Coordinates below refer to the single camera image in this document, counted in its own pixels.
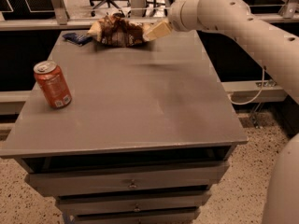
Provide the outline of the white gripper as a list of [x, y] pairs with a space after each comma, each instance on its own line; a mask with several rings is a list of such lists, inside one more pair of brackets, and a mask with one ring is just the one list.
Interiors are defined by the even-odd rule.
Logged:
[[202, 30], [203, 25], [198, 20], [198, 5], [200, 0], [175, 0], [168, 10], [168, 21], [158, 21], [143, 33], [146, 41], [152, 41], [172, 32], [172, 27], [178, 32]]

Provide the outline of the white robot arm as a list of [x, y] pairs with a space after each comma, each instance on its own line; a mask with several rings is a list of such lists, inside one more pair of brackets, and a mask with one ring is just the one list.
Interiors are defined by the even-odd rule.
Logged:
[[[254, 16], [242, 0], [175, 0], [167, 18], [143, 34], [147, 41], [172, 30], [218, 33], [234, 40], [299, 103], [299, 41]], [[262, 224], [299, 223], [299, 134], [278, 155], [269, 181]]]

